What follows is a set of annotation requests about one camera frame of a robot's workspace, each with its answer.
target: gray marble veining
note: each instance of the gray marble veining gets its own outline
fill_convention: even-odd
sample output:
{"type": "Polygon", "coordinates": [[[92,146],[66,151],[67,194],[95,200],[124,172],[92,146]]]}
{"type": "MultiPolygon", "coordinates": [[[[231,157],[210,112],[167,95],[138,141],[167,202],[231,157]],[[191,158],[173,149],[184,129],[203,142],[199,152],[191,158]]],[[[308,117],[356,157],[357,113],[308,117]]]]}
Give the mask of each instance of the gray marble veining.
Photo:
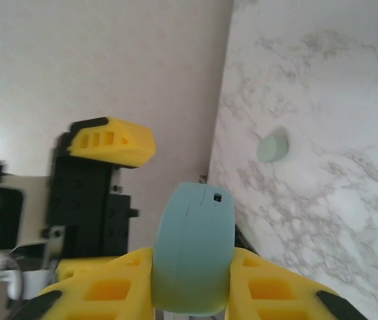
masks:
{"type": "Polygon", "coordinates": [[[209,182],[262,256],[378,319],[378,1],[235,2],[209,182]]]}

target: beige wall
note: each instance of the beige wall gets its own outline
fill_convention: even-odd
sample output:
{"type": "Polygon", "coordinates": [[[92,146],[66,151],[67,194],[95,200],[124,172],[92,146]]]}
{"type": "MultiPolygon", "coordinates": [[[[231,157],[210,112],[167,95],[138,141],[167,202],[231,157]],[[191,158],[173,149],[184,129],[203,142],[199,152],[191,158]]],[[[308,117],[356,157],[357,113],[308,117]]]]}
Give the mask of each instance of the beige wall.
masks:
{"type": "MultiPolygon", "coordinates": [[[[142,216],[131,248],[152,245],[179,181],[208,168],[231,0],[0,1],[0,159],[47,172],[72,121],[150,126],[157,155],[123,173],[142,216]]],[[[0,285],[0,318],[5,286],[0,285]]]]}

